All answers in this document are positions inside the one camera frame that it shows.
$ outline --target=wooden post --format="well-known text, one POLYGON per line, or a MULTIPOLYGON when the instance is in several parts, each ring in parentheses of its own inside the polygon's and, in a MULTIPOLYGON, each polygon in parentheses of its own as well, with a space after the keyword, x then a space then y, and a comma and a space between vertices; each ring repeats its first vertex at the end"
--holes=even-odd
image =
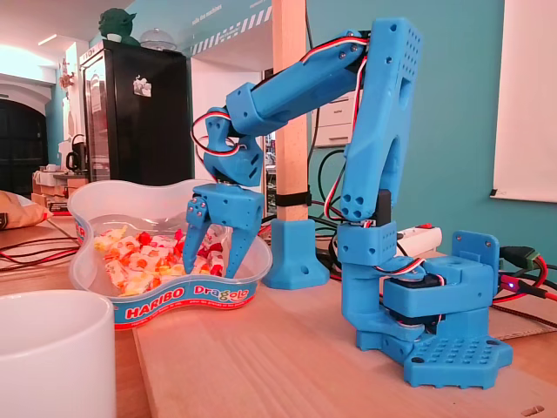
MULTIPOLYGON (((272 62, 277 73, 305 54, 305 1, 272 0, 272 62)), ((307 118, 302 115, 276 132, 277 194, 307 190, 307 118)), ((277 206, 281 220, 307 219, 307 206, 277 206)))

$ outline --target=wrapped candy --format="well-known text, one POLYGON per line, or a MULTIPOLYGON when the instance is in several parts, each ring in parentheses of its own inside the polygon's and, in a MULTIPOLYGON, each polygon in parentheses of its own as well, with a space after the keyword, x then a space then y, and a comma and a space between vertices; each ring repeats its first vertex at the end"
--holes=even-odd
POLYGON ((124 237, 126 229, 128 229, 128 227, 124 226, 120 229, 109 229, 108 231, 101 233, 93 240, 93 247, 97 251, 108 251, 112 244, 124 237))
MULTIPOLYGON (((135 237, 125 237, 126 227, 109 230, 95 238, 95 248, 105 252, 105 270, 121 296, 148 292, 162 283, 185 276, 182 252, 185 236, 176 231, 174 238, 164 235, 150 236, 143 232, 135 237)), ((222 277, 225 273, 223 242, 226 233, 210 229, 199 249, 192 274, 212 274, 222 277)))

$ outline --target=yoda figurine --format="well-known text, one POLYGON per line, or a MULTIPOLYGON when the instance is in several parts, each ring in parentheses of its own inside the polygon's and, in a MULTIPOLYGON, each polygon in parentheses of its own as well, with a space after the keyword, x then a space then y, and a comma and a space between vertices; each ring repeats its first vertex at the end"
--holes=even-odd
POLYGON ((98 29, 103 37, 110 39, 113 37, 109 35, 117 35, 122 38, 120 41, 122 44, 139 46, 139 42, 130 36, 135 16, 135 13, 130 15, 124 9, 108 9, 101 15, 98 29))

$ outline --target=robotic arm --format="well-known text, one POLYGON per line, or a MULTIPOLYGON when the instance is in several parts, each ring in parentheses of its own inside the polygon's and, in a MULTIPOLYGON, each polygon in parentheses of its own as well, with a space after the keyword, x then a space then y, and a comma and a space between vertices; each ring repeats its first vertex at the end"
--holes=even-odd
MULTIPOLYGON (((221 183, 194 189, 185 271, 191 272, 207 228, 215 223, 233 228, 226 277, 234 277, 263 212, 263 195, 241 187, 259 184, 263 155, 255 137, 354 86, 358 96, 363 79, 340 199, 343 315, 357 330, 357 346, 402 363, 411 385, 489 388, 513 356, 487 329, 498 285, 497 239, 457 232, 452 256, 395 257, 391 210, 399 195, 421 46, 420 33, 405 19, 380 19, 371 36, 348 30, 271 79, 240 86, 227 96, 225 108, 212 108, 194 122, 193 127, 205 121, 208 147, 197 141, 193 128, 191 135, 205 150, 207 170, 221 183), (230 137, 239 140, 229 145, 230 137), (379 279, 385 276, 381 299, 379 279)), ((273 258, 276 263, 274 248, 273 258)))

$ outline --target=kettle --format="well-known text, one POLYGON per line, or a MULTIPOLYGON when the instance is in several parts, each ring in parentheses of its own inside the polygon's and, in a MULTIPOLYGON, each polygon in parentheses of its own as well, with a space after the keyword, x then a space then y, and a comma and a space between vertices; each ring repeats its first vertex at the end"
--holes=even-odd
POLYGON ((81 174, 87 170, 87 145, 85 145, 85 142, 74 144, 77 137, 85 138, 85 135, 78 133, 71 139, 71 152, 66 155, 66 167, 81 174))

